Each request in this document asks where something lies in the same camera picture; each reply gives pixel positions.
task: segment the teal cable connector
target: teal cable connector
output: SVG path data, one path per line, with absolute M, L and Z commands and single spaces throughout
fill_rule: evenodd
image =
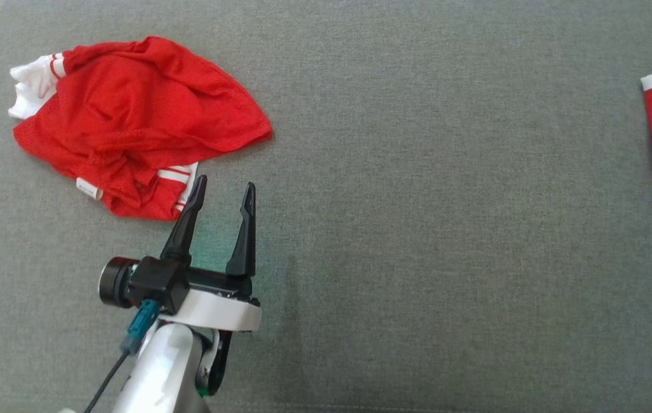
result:
M 127 328 L 127 338 L 124 339 L 119 348 L 122 351 L 128 351 L 132 356 L 136 355 L 142 347 L 142 340 L 145 339 L 145 334 L 153 323 L 160 315 L 160 303 L 155 300 L 142 301 L 139 311 L 135 316 L 132 323 Z

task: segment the gray fabric surface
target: gray fabric surface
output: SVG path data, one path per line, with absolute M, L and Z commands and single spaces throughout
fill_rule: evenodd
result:
M 205 162 L 194 263 L 258 188 L 262 329 L 215 411 L 652 411 L 652 2 L 7 2 L 0 11 L 0 411 L 82 410 L 131 311 L 116 219 L 14 143 L 8 69 L 169 37 L 229 71 L 269 143 Z M 109 410 L 131 369 L 111 384 Z

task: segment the camera lens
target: camera lens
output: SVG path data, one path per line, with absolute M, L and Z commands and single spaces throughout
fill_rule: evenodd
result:
M 127 280 L 138 263 L 137 259 L 121 256 L 109 260 L 99 278 L 99 298 L 103 303 L 124 309 L 132 306 L 132 303 L 124 297 L 124 292 L 127 290 Z

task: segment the black cable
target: black cable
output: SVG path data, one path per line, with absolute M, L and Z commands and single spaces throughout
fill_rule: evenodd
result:
M 106 389 L 106 387 L 109 385 L 109 381 L 111 381 L 111 378 L 114 377 L 114 373 L 116 373 L 116 371 L 118 371 L 119 366 L 122 365 L 122 363 L 124 362 L 124 359 L 126 359 L 127 356 L 129 356 L 129 355 L 130 355 L 129 350 L 122 351 L 122 355 L 119 356 L 119 360 L 116 361 L 116 363 L 114 364 L 114 367 L 111 368 L 111 370 L 109 371 L 109 374 L 106 375 L 106 379 L 104 379 L 101 386 L 99 386 L 99 389 L 97 390 L 97 394 L 94 395 L 94 398 L 92 398 L 92 401 L 87 406 L 87 409 L 84 410 L 84 413 L 91 413 L 94 406 L 96 405 L 96 403 L 101 398 L 101 395 L 103 394 L 104 389 Z

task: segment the clothing label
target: clothing label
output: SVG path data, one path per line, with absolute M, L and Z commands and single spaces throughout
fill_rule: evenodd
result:
M 79 189 L 79 191 L 82 191 L 82 193 L 87 194 L 97 201 L 101 199 L 101 196 L 104 194 L 103 190 L 100 190 L 94 185 L 91 185 L 89 181 L 85 180 L 84 178 L 76 178 L 76 187 Z

